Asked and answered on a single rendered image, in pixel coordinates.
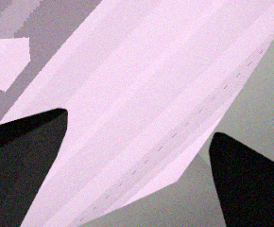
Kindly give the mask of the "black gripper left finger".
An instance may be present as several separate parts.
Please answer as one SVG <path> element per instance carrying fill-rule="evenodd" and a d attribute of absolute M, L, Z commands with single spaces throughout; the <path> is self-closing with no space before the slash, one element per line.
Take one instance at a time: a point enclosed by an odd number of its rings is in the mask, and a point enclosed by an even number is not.
<path fill-rule="evenodd" d="M 68 110 L 57 107 L 0 125 L 0 227 L 20 227 L 57 159 Z"/>

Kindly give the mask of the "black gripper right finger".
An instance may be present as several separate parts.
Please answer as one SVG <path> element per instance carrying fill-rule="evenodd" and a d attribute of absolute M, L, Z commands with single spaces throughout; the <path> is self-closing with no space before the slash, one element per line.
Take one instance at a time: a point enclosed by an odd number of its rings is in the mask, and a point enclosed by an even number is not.
<path fill-rule="evenodd" d="M 209 159 L 225 227 L 274 227 L 274 162 L 224 132 Z"/>

